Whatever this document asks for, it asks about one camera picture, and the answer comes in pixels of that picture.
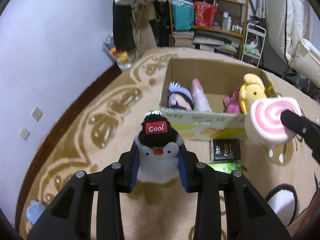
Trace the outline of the pink swirl roll pillow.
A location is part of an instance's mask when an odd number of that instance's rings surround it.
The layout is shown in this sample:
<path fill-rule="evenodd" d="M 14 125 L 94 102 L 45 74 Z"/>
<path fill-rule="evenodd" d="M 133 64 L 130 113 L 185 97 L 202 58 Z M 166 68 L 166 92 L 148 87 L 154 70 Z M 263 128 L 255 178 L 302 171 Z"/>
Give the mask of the pink swirl roll pillow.
<path fill-rule="evenodd" d="M 292 97 L 258 99 L 252 103 L 245 117 L 248 140 L 256 145 L 273 147 L 288 143 L 297 133 L 281 122 L 281 113 L 289 110 L 301 116 L 300 106 Z"/>

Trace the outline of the green tissue pack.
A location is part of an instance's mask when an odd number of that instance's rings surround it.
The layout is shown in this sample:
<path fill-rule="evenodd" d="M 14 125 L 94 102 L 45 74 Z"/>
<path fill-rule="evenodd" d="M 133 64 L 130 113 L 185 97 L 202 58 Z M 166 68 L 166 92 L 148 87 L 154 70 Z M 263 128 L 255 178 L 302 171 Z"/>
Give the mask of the green tissue pack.
<path fill-rule="evenodd" d="M 217 172 L 223 172 L 227 174 L 231 174 L 235 170 L 242 172 L 242 165 L 240 162 L 210 163 L 208 166 Z"/>

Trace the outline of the yellow dog plush toy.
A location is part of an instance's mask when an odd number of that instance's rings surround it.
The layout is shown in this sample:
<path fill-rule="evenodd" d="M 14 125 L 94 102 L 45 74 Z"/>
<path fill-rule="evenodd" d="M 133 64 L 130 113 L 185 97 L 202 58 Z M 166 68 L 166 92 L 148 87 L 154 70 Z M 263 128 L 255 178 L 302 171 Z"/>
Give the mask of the yellow dog plush toy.
<path fill-rule="evenodd" d="M 273 83 L 265 87 L 262 79 L 252 73 L 244 76 L 244 83 L 239 89 L 239 105 L 243 114 L 247 114 L 253 102 L 267 98 L 266 92 L 271 92 Z"/>

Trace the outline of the pink tissue pack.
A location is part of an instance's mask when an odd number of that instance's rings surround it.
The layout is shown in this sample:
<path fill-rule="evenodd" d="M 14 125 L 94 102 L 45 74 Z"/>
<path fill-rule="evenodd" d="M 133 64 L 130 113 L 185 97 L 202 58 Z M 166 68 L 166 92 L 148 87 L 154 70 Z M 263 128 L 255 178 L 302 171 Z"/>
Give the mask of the pink tissue pack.
<path fill-rule="evenodd" d="M 198 112 L 212 112 L 209 101 L 204 94 L 203 87 L 198 79 L 193 79 L 190 92 L 194 103 L 194 110 Z"/>

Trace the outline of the white penguin plush black hat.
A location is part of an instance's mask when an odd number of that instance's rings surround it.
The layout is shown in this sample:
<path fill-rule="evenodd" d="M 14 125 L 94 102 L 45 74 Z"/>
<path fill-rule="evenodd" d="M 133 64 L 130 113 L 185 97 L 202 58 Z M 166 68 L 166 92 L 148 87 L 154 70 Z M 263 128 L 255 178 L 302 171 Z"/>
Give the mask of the white penguin plush black hat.
<path fill-rule="evenodd" d="M 179 147 L 184 142 L 162 112 L 151 111 L 144 115 L 135 144 L 139 155 L 139 181 L 165 184 L 178 177 Z"/>

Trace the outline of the pink fluffy plush toy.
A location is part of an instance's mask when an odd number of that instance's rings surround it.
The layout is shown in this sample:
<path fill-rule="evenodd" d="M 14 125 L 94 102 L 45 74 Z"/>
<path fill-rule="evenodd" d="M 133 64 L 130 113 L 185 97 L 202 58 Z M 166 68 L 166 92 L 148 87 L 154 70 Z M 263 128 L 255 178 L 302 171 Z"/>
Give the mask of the pink fluffy plush toy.
<path fill-rule="evenodd" d="M 240 102 L 239 102 L 239 90 L 233 92 L 232 95 L 227 96 L 223 100 L 225 112 L 230 114 L 242 114 Z"/>

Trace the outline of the open cardboard box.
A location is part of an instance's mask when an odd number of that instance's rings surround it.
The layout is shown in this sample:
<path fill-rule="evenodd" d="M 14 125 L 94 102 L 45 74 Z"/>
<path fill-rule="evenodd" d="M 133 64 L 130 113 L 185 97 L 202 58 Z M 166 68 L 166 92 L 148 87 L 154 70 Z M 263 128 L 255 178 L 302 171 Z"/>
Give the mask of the open cardboard box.
<path fill-rule="evenodd" d="M 223 100 L 241 87 L 244 83 L 243 77 L 247 73 L 261 78 L 268 97 L 276 96 L 273 83 L 266 73 L 242 61 L 172 58 L 165 71 L 159 110 L 185 140 L 245 140 L 245 115 L 226 113 Z M 182 87 L 190 88 L 193 79 L 200 81 L 212 111 L 169 108 L 169 84 L 178 82 Z"/>

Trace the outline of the white metal trolley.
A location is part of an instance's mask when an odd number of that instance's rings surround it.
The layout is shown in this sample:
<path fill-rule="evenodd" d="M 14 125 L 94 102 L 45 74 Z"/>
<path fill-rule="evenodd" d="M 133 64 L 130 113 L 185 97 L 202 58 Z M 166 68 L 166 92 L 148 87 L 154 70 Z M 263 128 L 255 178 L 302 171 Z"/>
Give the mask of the white metal trolley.
<path fill-rule="evenodd" d="M 260 61 L 263 58 L 266 36 L 265 28 L 249 22 L 245 33 L 241 60 L 259 67 Z"/>

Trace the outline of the white reclining chair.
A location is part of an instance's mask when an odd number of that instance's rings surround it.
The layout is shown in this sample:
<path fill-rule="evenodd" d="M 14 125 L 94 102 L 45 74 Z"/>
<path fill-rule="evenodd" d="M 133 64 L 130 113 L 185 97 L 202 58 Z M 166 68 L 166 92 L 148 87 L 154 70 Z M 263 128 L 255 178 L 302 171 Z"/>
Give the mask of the white reclining chair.
<path fill-rule="evenodd" d="M 310 42 L 312 7 L 307 0 L 265 0 L 267 35 L 290 68 L 319 87 L 319 50 Z"/>

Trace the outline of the purple haired plush doll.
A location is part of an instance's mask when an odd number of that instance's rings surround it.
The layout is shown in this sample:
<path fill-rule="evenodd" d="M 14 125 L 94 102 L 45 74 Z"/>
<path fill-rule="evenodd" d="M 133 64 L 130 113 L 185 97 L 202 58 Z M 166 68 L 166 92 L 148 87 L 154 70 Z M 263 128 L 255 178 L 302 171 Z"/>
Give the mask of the purple haired plush doll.
<path fill-rule="evenodd" d="M 182 87 L 178 82 L 169 83 L 168 107 L 192 111 L 194 109 L 194 104 L 190 91 L 187 88 Z"/>

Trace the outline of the stack of books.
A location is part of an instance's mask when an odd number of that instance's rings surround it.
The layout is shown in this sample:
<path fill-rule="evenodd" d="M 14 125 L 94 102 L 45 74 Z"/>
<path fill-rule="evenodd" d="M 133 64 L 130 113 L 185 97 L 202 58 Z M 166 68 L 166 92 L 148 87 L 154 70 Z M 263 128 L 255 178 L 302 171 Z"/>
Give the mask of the stack of books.
<path fill-rule="evenodd" d="M 194 31 L 174 31 L 174 47 L 193 48 Z"/>

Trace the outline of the red patterned bag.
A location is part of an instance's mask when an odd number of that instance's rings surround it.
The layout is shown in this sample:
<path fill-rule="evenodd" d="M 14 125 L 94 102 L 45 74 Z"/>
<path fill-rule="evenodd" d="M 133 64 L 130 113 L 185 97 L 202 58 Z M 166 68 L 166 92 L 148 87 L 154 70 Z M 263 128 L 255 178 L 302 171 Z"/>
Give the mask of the red patterned bag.
<path fill-rule="evenodd" d="M 195 25 L 197 27 L 210 29 L 214 25 L 218 4 L 207 3 L 206 1 L 195 1 Z"/>

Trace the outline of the teal bag on shelf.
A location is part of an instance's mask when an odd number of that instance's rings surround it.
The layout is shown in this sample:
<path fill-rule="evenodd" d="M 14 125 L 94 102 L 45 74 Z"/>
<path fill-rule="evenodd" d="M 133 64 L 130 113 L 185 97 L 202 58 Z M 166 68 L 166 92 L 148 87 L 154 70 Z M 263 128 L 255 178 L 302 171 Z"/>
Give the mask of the teal bag on shelf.
<path fill-rule="evenodd" d="M 169 0 L 176 31 L 189 31 L 194 25 L 194 3 L 192 0 Z"/>

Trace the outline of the lower white wall socket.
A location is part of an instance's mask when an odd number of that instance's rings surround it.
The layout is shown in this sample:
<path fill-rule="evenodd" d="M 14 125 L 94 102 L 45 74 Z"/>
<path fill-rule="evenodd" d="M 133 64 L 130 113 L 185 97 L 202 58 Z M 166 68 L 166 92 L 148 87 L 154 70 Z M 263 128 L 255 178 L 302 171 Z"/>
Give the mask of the lower white wall socket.
<path fill-rule="evenodd" d="M 27 141 L 29 136 L 30 136 L 30 132 L 25 128 L 25 127 L 22 127 L 19 132 L 18 132 L 18 135 L 24 140 L 24 141 Z"/>

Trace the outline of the upper white wall socket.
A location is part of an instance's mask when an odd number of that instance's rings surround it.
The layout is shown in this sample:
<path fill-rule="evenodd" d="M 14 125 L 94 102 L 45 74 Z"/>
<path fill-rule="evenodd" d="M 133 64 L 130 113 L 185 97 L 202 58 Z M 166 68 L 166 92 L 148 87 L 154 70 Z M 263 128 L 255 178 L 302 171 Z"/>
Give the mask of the upper white wall socket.
<path fill-rule="evenodd" d="M 39 122 L 39 120 L 42 118 L 43 116 L 43 112 L 38 108 L 35 107 L 32 111 L 31 111 L 31 117 L 36 121 Z"/>

